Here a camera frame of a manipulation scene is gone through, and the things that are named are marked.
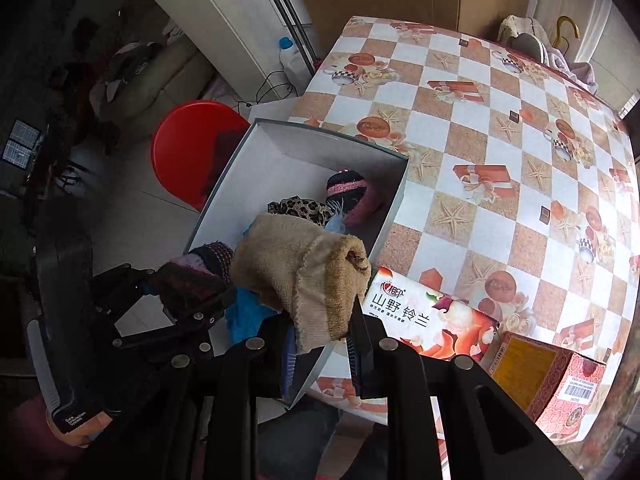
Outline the dark maroon scrunchie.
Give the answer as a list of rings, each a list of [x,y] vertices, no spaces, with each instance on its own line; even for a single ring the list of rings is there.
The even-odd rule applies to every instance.
[[[149,292],[160,298],[164,310],[175,318],[175,306],[184,296],[207,296],[216,289],[234,286],[230,276],[233,250],[213,242],[191,249],[155,271],[149,280]]]

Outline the beige fuzzy sock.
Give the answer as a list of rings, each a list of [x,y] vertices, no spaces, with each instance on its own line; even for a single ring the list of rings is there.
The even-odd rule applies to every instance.
[[[233,284],[292,318],[296,352],[344,338],[371,265],[360,238],[287,214],[258,214],[235,249]]]

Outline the leopard print scrunchie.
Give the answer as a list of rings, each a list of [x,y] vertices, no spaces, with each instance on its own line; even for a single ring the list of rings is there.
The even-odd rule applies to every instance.
[[[302,218],[324,228],[326,222],[331,217],[332,212],[325,203],[318,200],[308,200],[299,196],[291,196],[280,200],[280,202],[270,202],[267,206],[268,214],[286,214]]]

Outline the pink knitted sock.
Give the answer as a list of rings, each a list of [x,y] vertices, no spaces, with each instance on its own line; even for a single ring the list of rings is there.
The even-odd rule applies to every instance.
[[[326,182],[326,204],[342,217],[346,228],[361,226],[382,205],[376,187],[356,170],[342,170]]]

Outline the light blue fluffy fabric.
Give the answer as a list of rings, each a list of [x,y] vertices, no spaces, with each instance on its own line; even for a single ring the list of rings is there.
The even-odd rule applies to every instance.
[[[324,229],[332,233],[346,234],[344,200],[328,200],[326,206],[332,214],[328,222],[326,222]]]

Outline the red patterned carton box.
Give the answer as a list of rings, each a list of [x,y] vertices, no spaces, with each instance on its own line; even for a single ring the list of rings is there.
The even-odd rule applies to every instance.
[[[507,333],[488,373],[555,443],[577,439],[605,372],[601,362]]]

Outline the floral tissue box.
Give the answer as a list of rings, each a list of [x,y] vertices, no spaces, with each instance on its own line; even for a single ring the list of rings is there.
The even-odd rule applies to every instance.
[[[465,354],[480,361],[498,335],[499,323],[485,313],[382,266],[362,312],[379,318],[388,336],[433,359]]]

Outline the red plastic stool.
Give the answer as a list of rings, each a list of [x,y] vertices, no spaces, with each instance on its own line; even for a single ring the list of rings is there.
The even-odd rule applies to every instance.
[[[155,177],[169,194],[202,210],[248,128],[245,118],[219,102],[175,107],[154,132]]]

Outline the green sofa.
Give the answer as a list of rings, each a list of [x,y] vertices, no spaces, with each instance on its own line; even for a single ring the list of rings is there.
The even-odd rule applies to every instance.
[[[196,99],[216,70],[186,36],[171,44],[132,42],[118,50],[89,92],[101,122],[120,128],[145,114],[165,115]]]

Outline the checkered patterned tablecloth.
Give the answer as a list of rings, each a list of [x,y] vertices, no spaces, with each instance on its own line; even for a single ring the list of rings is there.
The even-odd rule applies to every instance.
[[[582,440],[612,390],[639,288],[638,183],[616,114],[496,44],[355,16],[292,119],[408,158],[382,266],[604,364],[559,433]]]

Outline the white plastic bottle blue cap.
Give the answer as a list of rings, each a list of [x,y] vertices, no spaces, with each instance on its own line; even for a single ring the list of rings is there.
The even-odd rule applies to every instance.
[[[287,36],[279,39],[279,60],[286,78],[301,96],[311,81],[312,75],[308,70],[303,55],[300,54],[295,42]]]

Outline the white cabinet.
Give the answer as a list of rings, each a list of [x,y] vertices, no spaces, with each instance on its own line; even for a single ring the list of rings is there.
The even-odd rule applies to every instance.
[[[279,58],[288,34],[271,0],[155,0],[243,101],[292,98]]]

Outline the red handled mop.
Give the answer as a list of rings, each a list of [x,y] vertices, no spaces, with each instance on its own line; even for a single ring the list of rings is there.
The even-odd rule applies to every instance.
[[[271,2],[276,6],[280,18],[282,18],[291,39],[294,41],[294,44],[296,44],[310,76],[314,76],[317,73],[319,59],[292,1],[271,0]]]

